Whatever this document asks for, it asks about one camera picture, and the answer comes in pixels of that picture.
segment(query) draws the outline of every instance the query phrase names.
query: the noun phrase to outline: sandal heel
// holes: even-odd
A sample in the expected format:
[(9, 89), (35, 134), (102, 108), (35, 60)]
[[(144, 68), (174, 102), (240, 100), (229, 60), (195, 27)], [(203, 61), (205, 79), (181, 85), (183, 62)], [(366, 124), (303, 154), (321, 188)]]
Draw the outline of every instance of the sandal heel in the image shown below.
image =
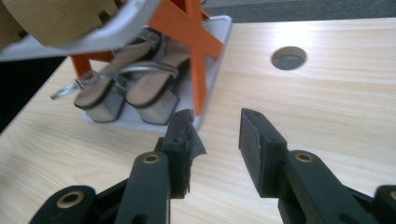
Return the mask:
[(123, 96), (113, 88), (113, 79), (101, 79), (84, 89), (74, 104), (84, 110), (94, 122), (112, 122), (118, 118), (124, 103)]
[[(166, 54), (160, 63), (177, 69), (184, 68), (190, 58), (188, 48), (174, 40), (170, 40)], [(147, 72), (127, 91), (125, 100), (146, 123), (164, 125), (177, 107), (178, 97), (169, 90), (177, 77), (169, 71)]]

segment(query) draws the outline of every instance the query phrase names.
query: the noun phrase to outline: screw hole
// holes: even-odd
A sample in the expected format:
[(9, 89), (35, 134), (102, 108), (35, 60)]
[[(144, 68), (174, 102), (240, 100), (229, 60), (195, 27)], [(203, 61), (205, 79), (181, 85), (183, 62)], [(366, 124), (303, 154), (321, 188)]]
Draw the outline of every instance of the screw hole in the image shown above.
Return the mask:
[(56, 202), (56, 205), (59, 208), (70, 208), (79, 204), (82, 201), (82, 199), (84, 199), (84, 192), (82, 192), (81, 190), (75, 190), (68, 192), (64, 196), (62, 196)]
[(147, 157), (145, 157), (143, 159), (143, 162), (145, 162), (145, 163), (155, 163), (155, 162), (157, 162), (159, 160), (160, 160), (160, 157), (153, 154), (153, 155), (148, 155)]
[(297, 159), (297, 161), (302, 161), (302, 162), (311, 162), (314, 160), (314, 158), (307, 153), (297, 153), (295, 155), (295, 158)]

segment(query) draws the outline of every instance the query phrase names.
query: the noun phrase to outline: beige sandal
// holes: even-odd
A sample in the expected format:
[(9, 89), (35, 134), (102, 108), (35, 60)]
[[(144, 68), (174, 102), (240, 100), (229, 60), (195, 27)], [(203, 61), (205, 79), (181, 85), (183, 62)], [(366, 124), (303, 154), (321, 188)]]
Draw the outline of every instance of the beige sandal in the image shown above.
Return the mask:
[(152, 57), (159, 42), (157, 39), (155, 45), (145, 41), (123, 47), (117, 52), (115, 59), (99, 72), (101, 78), (79, 93), (74, 102), (75, 106), (85, 110), (94, 122), (116, 120), (123, 106), (124, 92), (114, 85), (113, 75), (130, 63)]
[[(188, 64), (190, 52), (187, 46), (170, 40), (166, 50), (166, 56), (160, 61), (181, 69)], [(178, 98), (169, 87), (175, 82), (177, 74), (169, 71), (150, 71), (139, 78), (129, 89), (125, 99), (129, 105), (133, 106), (140, 118), (151, 124), (166, 124), (173, 114)]]

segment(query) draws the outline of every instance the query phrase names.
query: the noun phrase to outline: light wood surface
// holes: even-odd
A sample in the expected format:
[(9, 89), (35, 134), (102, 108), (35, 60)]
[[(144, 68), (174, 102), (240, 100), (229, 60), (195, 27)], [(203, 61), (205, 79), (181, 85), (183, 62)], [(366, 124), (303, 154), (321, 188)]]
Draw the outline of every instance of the light wood surface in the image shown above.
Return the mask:
[[(198, 130), (208, 154), (193, 163), (191, 193), (172, 201), (172, 223), (281, 223), (277, 200), (259, 198), (238, 150), (242, 107), (262, 112), (289, 149), (317, 154), (345, 185), (373, 196), (396, 184), (395, 24), (235, 24)], [(286, 46), (305, 50), (301, 68), (271, 65)], [(109, 188), (162, 136), (88, 124), (73, 97), (51, 101), (72, 78), (67, 60), (1, 135), (0, 223), (27, 223), (70, 185)]]

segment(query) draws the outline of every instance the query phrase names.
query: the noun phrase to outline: cardboard box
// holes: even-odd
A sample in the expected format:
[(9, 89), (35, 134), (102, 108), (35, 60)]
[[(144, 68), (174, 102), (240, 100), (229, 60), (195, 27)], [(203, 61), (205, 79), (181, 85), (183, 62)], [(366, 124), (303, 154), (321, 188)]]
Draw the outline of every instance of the cardboard box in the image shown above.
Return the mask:
[(20, 41), (26, 33), (0, 1), (0, 49)]
[(126, 0), (2, 0), (15, 20), (42, 45), (84, 36), (112, 18)]

